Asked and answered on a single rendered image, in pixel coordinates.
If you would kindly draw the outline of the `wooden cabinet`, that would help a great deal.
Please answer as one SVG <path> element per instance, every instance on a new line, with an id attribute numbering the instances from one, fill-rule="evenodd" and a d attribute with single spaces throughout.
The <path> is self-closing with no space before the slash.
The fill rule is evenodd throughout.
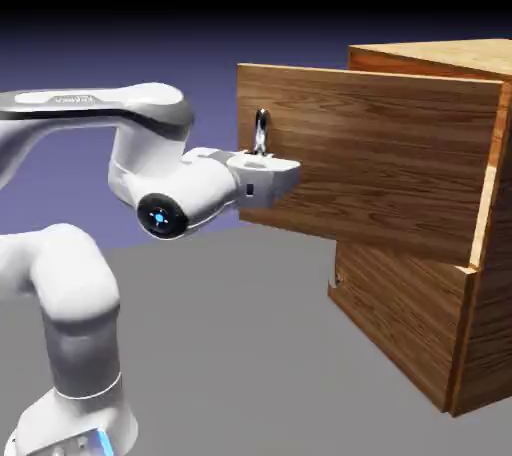
<path id="1" fill-rule="evenodd" d="M 512 37 L 355 44 L 353 70 L 501 79 L 504 106 L 494 125 L 473 254 L 474 289 L 447 413 L 460 416 L 512 397 Z"/>

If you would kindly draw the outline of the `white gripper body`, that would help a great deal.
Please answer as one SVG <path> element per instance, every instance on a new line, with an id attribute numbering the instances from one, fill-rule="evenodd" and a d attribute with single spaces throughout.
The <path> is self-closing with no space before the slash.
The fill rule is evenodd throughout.
<path id="1" fill-rule="evenodd" d="M 301 163 L 273 154 L 236 152 L 226 162 L 236 177 L 236 204 L 241 208 L 270 208 L 300 182 Z"/>

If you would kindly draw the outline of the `small wooden cabinet door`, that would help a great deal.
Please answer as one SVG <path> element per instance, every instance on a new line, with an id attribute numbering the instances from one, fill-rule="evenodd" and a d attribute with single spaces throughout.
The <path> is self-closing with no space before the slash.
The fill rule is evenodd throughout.
<path id="1" fill-rule="evenodd" d="M 442 412 L 451 407 L 476 271 L 338 242 L 329 298 Z"/>

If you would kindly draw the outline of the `large wooden cabinet door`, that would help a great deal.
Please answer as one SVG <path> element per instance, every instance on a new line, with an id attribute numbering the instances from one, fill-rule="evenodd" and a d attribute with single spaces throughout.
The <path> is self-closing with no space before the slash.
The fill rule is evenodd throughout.
<path id="1" fill-rule="evenodd" d="M 270 114 L 268 148 L 301 163 L 294 191 L 244 220 L 442 263 L 478 263 L 501 80 L 241 63 L 238 141 Z"/>

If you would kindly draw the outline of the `curved silver door handle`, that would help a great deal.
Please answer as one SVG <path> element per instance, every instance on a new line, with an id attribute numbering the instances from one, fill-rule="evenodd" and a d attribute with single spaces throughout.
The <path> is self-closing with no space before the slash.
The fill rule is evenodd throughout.
<path id="1" fill-rule="evenodd" d="M 259 108 L 255 113 L 255 130 L 253 154 L 264 156 L 267 153 L 268 128 L 270 113 L 264 108 Z"/>

